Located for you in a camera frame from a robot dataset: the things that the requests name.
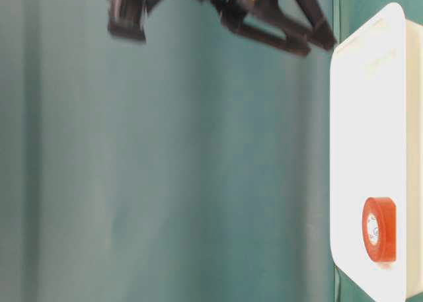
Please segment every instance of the white plastic box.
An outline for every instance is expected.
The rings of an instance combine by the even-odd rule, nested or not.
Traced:
[[[391,3],[339,45],[330,68],[330,246],[375,301],[423,292],[423,27]],[[370,259],[367,198],[396,205],[394,262]]]

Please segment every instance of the teal wall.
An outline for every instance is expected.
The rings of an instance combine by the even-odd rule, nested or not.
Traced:
[[[0,0],[1,300],[330,301],[330,54],[193,0],[139,46],[107,8]]]

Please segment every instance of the label on tape roll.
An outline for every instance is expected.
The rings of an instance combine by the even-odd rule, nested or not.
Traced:
[[[374,262],[397,257],[396,206],[390,198],[368,198],[362,216],[364,246]]]

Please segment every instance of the green background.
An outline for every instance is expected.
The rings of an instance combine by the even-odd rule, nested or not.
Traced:
[[[0,300],[333,300],[330,54],[234,37],[194,0],[140,46],[107,11],[0,0]]]
[[[345,40],[366,20],[390,2],[398,2],[406,18],[423,24],[423,0],[334,0],[334,27],[340,40]],[[342,271],[336,271],[336,301],[373,301],[356,286]],[[413,297],[409,302],[423,301],[423,295]]]

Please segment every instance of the orange tape roll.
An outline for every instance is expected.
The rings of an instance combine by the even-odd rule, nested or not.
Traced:
[[[368,198],[362,217],[365,249],[374,262],[397,259],[397,207],[390,198]]]

